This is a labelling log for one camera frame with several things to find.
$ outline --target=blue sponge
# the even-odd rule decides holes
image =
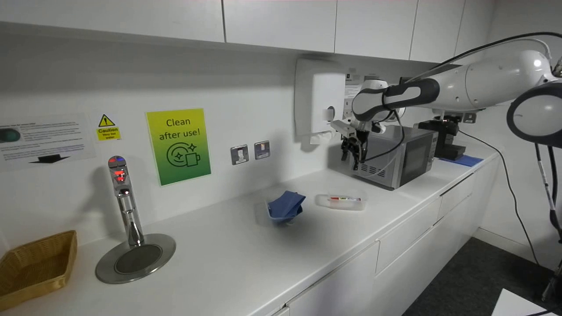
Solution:
[[[269,202],[269,218],[276,223],[287,223],[302,213],[304,195],[285,192],[278,201]]]

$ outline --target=green sign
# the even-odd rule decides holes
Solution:
[[[148,113],[160,183],[211,174],[202,109]]]

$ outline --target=yellow warning sign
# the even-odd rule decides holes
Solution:
[[[122,141],[118,125],[109,118],[102,116],[99,123],[99,141]]]
[[[111,122],[111,118],[104,115],[104,116],[100,118],[99,127],[116,127],[116,123]]]

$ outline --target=cable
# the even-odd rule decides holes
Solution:
[[[552,74],[557,78],[562,78],[562,60],[557,62],[557,65],[554,67]]]
[[[550,157],[550,169],[552,169],[552,201],[557,206],[557,197],[559,197],[559,167],[557,167],[557,158],[555,151],[552,146],[548,146],[548,157]]]
[[[511,187],[511,178],[510,178],[508,164],[506,164],[506,158],[504,158],[503,151],[499,151],[499,150],[494,148],[492,144],[489,144],[489,143],[485,143],[485,141],[482,141],[482,139],[478,139],[478,137],[475,137],[475,136],[471,136],[471,134],[462,132],[460,129],[459,129],[459,134],[468,136],[468,137],[471,137],[471,139],[475,139],[475,141],[478,141],[478,143],[492,148],[492,150],[501,157],[503,165],[504,165],[506,183],[508,183],[510,194],[511,194],[511,197],[513,197],[513,211],[515,211],[515,216],[517,216],[517,220],[520,222],[520,225],[522,225],[522,229],[524,229],[524,234],[525,234],[525,239],[527,239],[527,243],[529,243],[529,248],[531,248],[534,264],[541,266],[541,264],[540,264],[540,259],[538,259],[538,255],[536,255],[536,252],[534,252],[533,241],[531,241],[531,237],[529,237],[527,227],[525,227],[522,216],[520,216],[518,201],[517,201],[517,195],[515,195],[513,187]]]
[[[403,146],[403,143],[404,143],[404,139],[406,139],[406,132],[404,132],[401,116],[399,116],[399,113],[397,113],[396,109],[392,109],[392,108],[387,106],[387,95],[385,95],[385,94],[383,94],[383,97],[381,97],[381,106],[387,108],[388,113],[394,113],[394,116],[397,118],[397,122],[399,122],[399,125],[401,125],[401,141],[399,141],[394,148],[390,148],[388,151],[380,153],[380,155],[374,155],[374,157],[369,157],[369,158],[366,158],[364,162],[371,162],[371,160],[376,160],[376,158],[381,158],[381,157],[385,157],[385,155],[394,153],[396,150],[399,150],[399,148]]]
[[[545,309],[545,311],[540,311],[540,313],[534,313],[534,315],[527,315],[527,316],[541,316],[541,315],[555,315],[555,313],[561,313],[562,309]]]
[[[562,34],[557,34],[557,32],[531,32],[531,34],[520,34],[520,36],[513,36],[513,37],[506,37],[506,39],[501,39],[501,41],[494,41],[494,43],[489,43],[489,44],[483,44],[483,46],[478,46],[478,48],[473,48],[466,53],[460,53],[457,57],[452,57],[450,60],[443,62],[443,64],[438,64],[436,67],[429,69],[427,72],[422,72],[415,78],[410,78],[408,81],[404,83],[411,83],[415,79],[420,79],[420,78],[425,78],[425,76],[431,76],[431,74],[436,74],[439,69],[453,64],[455,60],[460,60],[460,58],[466,58],[466,57],[471,57],[478,51],[483,51],[483,50],[489,50],[489,48],[494,48],[494,46],[499,46],[499,44],[504,44],[504,43],[511,43],[511,41],[517,41],[517,39],[525,39],[525,37],[559,37],[562,39]]]
[[[381,169],[378,169],[376,173],[373,173],[373,176],[380,176],[380,174],[383,174],[396,160],[397,160],[399,157],[397,155],[394,155],[388,162],[387,162],[387,165],[385,167],[381,167]]]
[[[561,229],[559,215],[557,215],[555,199],[548,192],[548,181],[547,181],[547,174],[545,174],[545,169],[543,169],[540,144],[534,144],[534,150],[536,150],[538,165],[540,165],[543,185],[545,185],[547,201],[548,201],[548,206],[550,206],[548,218],[550,218],[552,227],[559,234],[559,243],[562,244],[562,229]],[[555,157],[554,157],[552,146],[548,146],[548,150],[550,150],[550,165],[552,165],[552,173],[554,173],[554,183],[555,183],[555,188],[559,190],[559,176],[557,176],[559,173],[557,173],[557,164],[554,162]]]

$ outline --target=white wall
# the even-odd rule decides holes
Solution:
[[[67,229],[79,243],[123,239],[106,162],[130,162],[144,227],[327,167],[327,150],[294,141],[299,53],[225,46],[143,44],[0,34],[0,116],[81,115],[88,132],[107,115],[123,141],[95,143],[95,158],[0,174],[0,255]],[[397,78],[424,65],[339,58],[366,74]],[[202,108],[211,176],[160,187],[146,113]],[[232,146],[271,141],[273,158],[230,165]]]
[[[525,32],[562,32],[562,2],[554,0],[501,0],[497,4],[490,41]],[[547,39],[552,44],[555,62],[562,57],[562,41]],[[517,44],[504,50],[538,48],[534,44]],[[513,190],[518,197],[518,208],[529,236],[538,250],[540,262],[545,267],[557,267],[562,259],[559,237],[548,222],[548,202],[543,190],[540,169],[534,158],[534,146],[515,137],[506,125],[510,104],[487,109],[480,115],[475,127],[464,127],[468,132],[497,146],[508,160]],[[520,223],[513,213],[513,201],[506,187],[503,171],[497,176],[487,216],[482,225],[497,236],[511,239],[517,255],[529,257],[529,246]]]

